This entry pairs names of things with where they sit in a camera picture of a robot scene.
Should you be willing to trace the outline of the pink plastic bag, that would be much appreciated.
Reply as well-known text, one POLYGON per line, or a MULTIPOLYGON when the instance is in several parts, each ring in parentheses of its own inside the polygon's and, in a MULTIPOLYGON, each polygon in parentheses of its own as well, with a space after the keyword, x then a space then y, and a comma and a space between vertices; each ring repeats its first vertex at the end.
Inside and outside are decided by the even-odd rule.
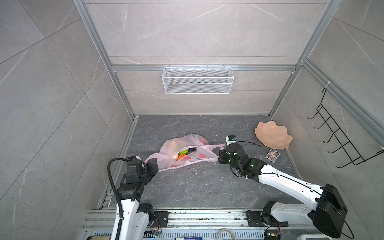
POLYGON ((167 140, 159 153, 150 155, 145 163, 155 163, 158 171, 179 169, 200 162, 216 162, 218 154, 214 150, 223 150, 224 144, 211 145, 208 140, 197 134, 167 140))

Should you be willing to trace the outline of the pink scalloped plate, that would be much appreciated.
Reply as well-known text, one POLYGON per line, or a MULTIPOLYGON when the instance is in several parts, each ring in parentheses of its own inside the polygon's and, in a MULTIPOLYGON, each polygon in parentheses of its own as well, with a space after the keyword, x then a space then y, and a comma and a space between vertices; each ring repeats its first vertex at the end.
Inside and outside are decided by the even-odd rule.
POLYGON ((281 150, 290 146, 293 137, 285 126, 278 126, 274 121, 259 122, 255 128, 257 139, 266 147, 281 150))

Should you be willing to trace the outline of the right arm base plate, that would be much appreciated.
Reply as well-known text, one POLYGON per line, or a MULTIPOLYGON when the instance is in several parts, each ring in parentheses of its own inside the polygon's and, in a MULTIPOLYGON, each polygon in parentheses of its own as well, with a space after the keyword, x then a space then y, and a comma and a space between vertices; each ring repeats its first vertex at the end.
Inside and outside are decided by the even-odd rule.
POLYGON ((270 213, 264 213, 263 211, 251 211, 245 212, 246 219, 249 227, 288 227, 288 222, 278 222, 270 213))

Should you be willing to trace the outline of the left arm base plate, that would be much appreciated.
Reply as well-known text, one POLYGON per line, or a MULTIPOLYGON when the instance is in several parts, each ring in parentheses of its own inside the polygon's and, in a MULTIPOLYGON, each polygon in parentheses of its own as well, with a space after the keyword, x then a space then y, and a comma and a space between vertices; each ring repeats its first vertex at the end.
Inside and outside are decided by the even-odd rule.
POLYGON ((166 228, 168 226, 169 221, 168 211, 155 211, 153 213, 149 213, 149 223, 147 227, 149 228, 166 228))

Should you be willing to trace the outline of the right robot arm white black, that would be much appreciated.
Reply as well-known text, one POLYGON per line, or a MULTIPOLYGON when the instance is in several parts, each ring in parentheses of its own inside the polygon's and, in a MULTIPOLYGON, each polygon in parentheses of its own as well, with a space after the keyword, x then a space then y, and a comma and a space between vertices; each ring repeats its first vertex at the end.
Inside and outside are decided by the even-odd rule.
POLYGON ((228 136, 226 142, 226 147, 219 152, 218 162, 229 165, 236 177, 274 187, 300 201, 299 204, 268 201, 260 214, 265 225, 278 227, 291 222, 314 226, 334 239, 344 235, 348 209, 336 187, 311 184, 262 160, 249 158, 234 135, 228 136))

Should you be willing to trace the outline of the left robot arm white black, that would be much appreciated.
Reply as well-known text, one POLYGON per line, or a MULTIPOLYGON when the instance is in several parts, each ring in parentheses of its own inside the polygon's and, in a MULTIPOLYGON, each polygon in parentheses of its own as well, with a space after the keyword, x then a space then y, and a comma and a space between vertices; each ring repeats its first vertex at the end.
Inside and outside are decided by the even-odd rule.
POLYGON ((116 217, 111 235, 112 240, 141 240, 148 227, 160 229, 159 220, 155 217, 151 203, 140 203, 146 186, 158 170, 151 164, 145 163, 138 156, 127 159, 114 158, 107 165, 109 182, 117 201, 116 217), (116 188, 112 177, 113 162, 127 163, 127 172, 119 188, 116 188))

